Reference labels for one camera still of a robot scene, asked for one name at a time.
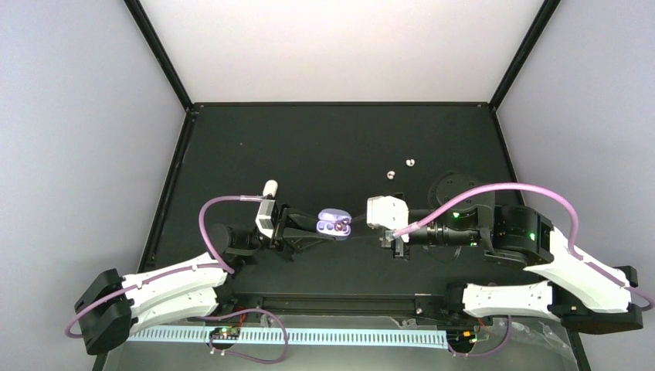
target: black frame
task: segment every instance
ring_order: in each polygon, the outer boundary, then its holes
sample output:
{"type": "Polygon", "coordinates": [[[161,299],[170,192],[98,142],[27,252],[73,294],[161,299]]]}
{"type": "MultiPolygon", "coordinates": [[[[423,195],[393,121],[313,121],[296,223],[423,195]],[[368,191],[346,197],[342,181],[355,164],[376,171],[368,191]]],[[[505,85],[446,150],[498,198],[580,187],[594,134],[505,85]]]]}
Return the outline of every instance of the black frame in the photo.
{"type": "MultiPolygon", "coordinates": [[[[144,38],[148,42],[148,45],[150,46],[155,56],[155,59],[159,62],[159,65],[162,71],[164,72],[165,76],[167,77],[169,83],[171,84],[171,87],[173,88],[174,92],[178,96],[181,105],[186,111],[184,123],[182,125],[182,130],[178,139],[178,143],[175,147],[173,159],[171,161],[171,165],[168,170],[168,175],[164,184],[164,188],[162,190],[161,197],[159,199],[159,203],[157,206],[157,210],[154,215],[152,228],[150,230],[150,233],[148,234],[148,240],[145,244],[144,253],[141,258],[141,262],[139,264],[138,271],[142,272],[142,271],[146,271],[148,269],[148,266],[150,265],[149,263],[155,259],[156,248],[168,213],[168,207],[170,205],[171,195],[175,190],[175,183],[178,180],[178,175],[182,168],[182,160],[184,158],[184,154],[186,152],[189,139],[191,137],[193,128],[195,126],[194,117],[195,115],[198,114],[200,103],[193,104],[191,98],[187,95],[186,90],[182,84],[182,81],[180,80],[178,74],[175,72],[175,68],[173,67],[172,62],[168,58],[168,55],[163,45],[161,44],[161,41],[159,40],[157,33],[155,32],[152,24],[150,23],[150,20],[148,19],[148,16],[146,15],[145,10],[141,5],[141,2],[139,0],[124,0],[124,2],[129,8],[130,13],[134,17],[134,21],[137,23],[139,29],[141,30],[141,33],[143,34],[144,38]]],[[[496,112],[499,106],[501,105],[503,99],[507,95],[507,92],[510,90],[512,83],[516,80],[518,74],[520,73],[521,68],[523,67],[525,61],[528,58],[528,55],[535,47],[536,42],[539,39],[539,36],[543,32],[546,25],[548,24],[548,21],[550,20],[555,10],[557,9],[557,5],[559,4],[559,2],[560,0],[544,0],[537,15],[535,16],[534,21],[530,26],[530,29],[528,30],[525,37],[523,38],[521,45],[519,46],[516,54],[514,55],[514,58],[512,59],[509,67],[507,68],[507,71],[505,72],[501,82],[498,84],[498,87],[488,104],[490,113],[492,115],[492,118],[494,119],[498,138],[500,139],[501,144],[503,145],[504,156],[505,156],[507,167],[510,170],[512,180],[515,182],[517,181],[516,173],[511,163],[509,152],[507,150],[507,146],[504,140],[504,136],[496,112]]],[[[518,194],[518,197],[520,203],[524,204],[524,200],[520,193],[518,194]]],[[[590,370],[589,362],[586,358],[585,351],[582,347],[582,342],[580,340],[579,334],[577,332],[569,332],[569,331],[567,331],[567,333],[568,333],[569,340],[572,344],[575,357],[578,361],[579,369],[581,371],[590,370]]],[[[96,358],[96,363],[93,369],[102,369],[106,358],[107,355],[98,356],[96,358]]]]}

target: robotic arm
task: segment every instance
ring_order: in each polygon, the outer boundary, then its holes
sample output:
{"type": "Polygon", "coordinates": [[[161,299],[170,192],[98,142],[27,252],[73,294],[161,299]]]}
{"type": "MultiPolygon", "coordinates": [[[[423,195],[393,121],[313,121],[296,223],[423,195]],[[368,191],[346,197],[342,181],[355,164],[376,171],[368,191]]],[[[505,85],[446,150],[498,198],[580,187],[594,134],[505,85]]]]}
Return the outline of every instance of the robotic arm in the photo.
{"type": "MultiPolygon", "coordinates": [[[[410,210],[402,195],[372,197],[367,202],[367,224],[380,233],[381,247],[390,249],[396,259],[409,259],[410,247],[416,245],[481,248],[492,264],[545,278],[523,286],[449,284],[444,312],[473,319],[550,318],[590,334],[643,327],[642,308],[631,302],[628,291],[638,283],[634,268],[607,267],[578,248],[571,251],[572,244],[550,220],[525,206],[497,206],[493,192],[473,192],[483,188],[476,184],[476,179],[465,175],[446,176],[430,191],[431,203],[441,206],[437,211],[410,210]]],[[[278,205],[276,192],[277,183],[269,181],[264,196],[218,198],[257,201],[260,207],[255,228],[220,226],[212,237],[220,241],[217,249],[204,227],[204,210],[212,201],[205,204],[199,219],[211,255],[143,274],[120,277],[115,269],[100,274],[76,303],[77,317],[66,334],[84,338],[89,354],[106,352],[144,328],[210,315],[224,305],[217,301],[216,288],[234,269],[221,255],[247,258],[268,247],[292,261],[294,254],[308,247],[350,235],[349,213],[325,209],[316,217],[278,205]],[[80,335],[70,332],[75,322],[80,324],[80,335]]]]}

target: white backdrop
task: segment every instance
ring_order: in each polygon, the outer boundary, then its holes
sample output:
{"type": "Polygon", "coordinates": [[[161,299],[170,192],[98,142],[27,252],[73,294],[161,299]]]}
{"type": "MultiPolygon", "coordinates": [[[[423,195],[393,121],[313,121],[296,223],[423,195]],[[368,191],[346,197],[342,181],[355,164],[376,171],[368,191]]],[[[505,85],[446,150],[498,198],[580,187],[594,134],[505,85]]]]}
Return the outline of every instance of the white backdrop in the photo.
{"type": "Polygon", "coordinates": [[[194,102],[489,101],[541,0],[142,0],[194,102]]]}

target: purple cable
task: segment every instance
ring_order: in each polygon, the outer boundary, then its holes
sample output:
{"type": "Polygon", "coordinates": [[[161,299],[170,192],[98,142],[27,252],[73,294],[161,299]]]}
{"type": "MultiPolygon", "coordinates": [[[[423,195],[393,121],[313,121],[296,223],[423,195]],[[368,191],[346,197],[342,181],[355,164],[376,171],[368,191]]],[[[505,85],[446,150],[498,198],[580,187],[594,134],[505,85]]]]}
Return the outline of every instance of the purple cable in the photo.
{"type": "MultiPolygon", "coordinates": [[[[450,208],[455,206],[458,203],[461,203],[465,199],[468,199],[470,197],[479,195],[481,193],[486,193],[486,192],[494,192],[494,191],[529,191],[529,192],[534,192],[538,193],[543,196],[547,196],[555,201],[557,201],[559,204],[564,206],[566,211],[568,211],[568,215],[571,217],[571,232],[568,234],[568,253],[571,254],[575,259],[578,259],[582,261],[584,257],[578,253],[578,251],[575,250],[575,238],[578,236],[578,226],[579,226],[579,219],[578,219],[578,213],[575,212],[575,209],[573,208],[573,205],[569,201],[567,201],[563,196],[560,196],[558,193],[555,193],[551,191],[550,189],[546,189],[543,187],[540,187],[538,185],[532,185],[532,184],[524,184],[524,183],[494,183],[494,184],[487,184],[487,185],[481,185],[479,187],[469,189],[468,191],[454,197],[447,203],[444,203],[440,208],[434,210],[431,212],[428,216],[425,218],[419,220],[418,222],[414,222],[412,224],[409,224],[405,228],[402,228],[400,230],[395,230],[393,232],[394,238],[398,238],[404,234],[409,234],[422,226],[427,225],[428,223],[432,222],[434,219],[437,217],[441,216],[441,214],[444,214],[447,212],[450,208]]],[[[619,285],[621,288],[625,288],[626,290],[630,291],[631,293],[641,297],[643,300],[647,301],[648,304],[644,307],[641,307],[642,311],[649,311],[650,309],[653,309],[653,306],[655,306],[655,299],[650,297],[648,294],[645,292],[632,288],[630,286],[626,286],[622,281],[618,280],[616,277],[614,277],[611,273],[605,271],[598,265],[594,264],[593,262],[586,262],[588,266],[590,266],[594,271],[600,273],[603,277],[607,278],[608,280],[614,282],[615,284],[619,285]]]]}
{"type": "Polygon", "coordinates": [[[247,201],[252,203],[261,203],[263,201],[263,198],[259,196],[220,196],[210,199],[205,203],[205,205],[202,205],[202,208],[200,208],[200,213],[198,214],[198,226],[200,227],[200,234],[202,235],[202,239],[205,241],[207,250],[209,250],[209,253],[212,255],[214,260],[219,262],[221,268],[224,271],[226,271],[229,274],[233,274],[234,270],[229,265],[227,265],[227,263],[221,258],[219,253],[216,251],[216,248],[214,248],[212,241],[209,239],[209,234],[207,233],[207,227],[205,226],[205,214],[207,213],[207,209],[209,209],[211,205],[214,205],[215,203],[221,203],[223,201],[247,201]]]}
{"type": "Polygon", "coordinates": [[[496,347],[494,347],[493,349],[489,349],[486,352],[477,353],[477,354],[460,353],[460,352],[455,352],[455,349],[453,349],[453,347],[450,346],[450,344],[448,344],[448,350],[450,350],[453,356],[460,356],[464,358],[485,357],[485,356],[490,356],[495,352],[503,349],[510,341],[510,338],[511,338],[511,315],[507,317],[507,332],[505,332],[505,337],[503,338],[503,341],[500,344],[496,345],[496,347]]]}
{"type": "MultiPolygon", "coordinates": [[[[272,365],[274,363],[282,362],[284,358],[287,357],[287,351],[289,350],[289,335],[287,334],[287,328],[284,327],[282,321],[273,313],[269,311],[265,311],[263,309],[244,309],[242,311],[235,311],[234,313],[230,313],[228,315],[221,315],[219,317],[199,317],[199,318],[205,321],[222,321],[224,319],[236,317],[237,315],[244,315],[246,313],[262,313],[264,315],[271,317],[275,322],[277,322],[278,325],[280,325],[280,329],[282,329],[282,335],[284,338],[284,347],[282,348],[282,354],[276,359],[261,359],[253,356],[248,356],[247,354],[234,352],[232,350],[222,350],[221,355],[227,354],[230,356],[237,356],[243,359],[247,359],[249,361],[261,363],[263,365],[272,365]]],[[[212,347],[212,351],[216,350],[216,348],[214,348],[214,343],[213,343],[216,337],[217,335],[212,336],[211,339],[209,340],[209,346],[212,347]]]]}
{"type": "MultiPolygon", "coordinates": [[[[220,269],[223,269],[223,267],[221,267],[221,265],[217,264],[217,263],[198,264],[198,265],[196,265],[196,267],[198,269],[202,269],[202,268],[220,268],[220,269]]],[[[152,281],[158,280],[159,278],[170,276],[171,274],[176,274],[176,273],[179,273],[179,272],[191,271],[193,269],[194,269],[194,267],[192,265],[190,265],[188,267],[175,268],[175,269],[170,270],[168,272],[156,274],[155,276],[152,276],[150,278],[146,278],[145,280],[143,280],[142,284],[149,284],[152,281]]],[[[80,311],[80,313],[77,313],[77,315],[73,318],[73,320],[66,326],[66,328],[64,329],[64,334],[66,334],[66,336],[68,336],[69,338],[73,338],[73,339],[82,338],[82,334],[73,334],[70,331],[70,329],[75,325],[75,322],[79,321],[80,318],[82,318],[84,315],[86,315],[90,311],[94,310],[98,306],[108,302],[109,300],[111,300],[111,299],[113,299],[115,297],[121,296],[122,294],[125,294],[128,291],[134,290],[135,288],[137,288],[136,284],[133,284],[133,285],[131,285],[129,287],[126,287],[126,288],[121,288],[120,290],[117,290],[117,291],[112,292],[111,294],[105,295],[102,298],[100,298],[100,299],[94,301],[93,303],[89,304],[86,308],[82,309],[80,311]]]]}

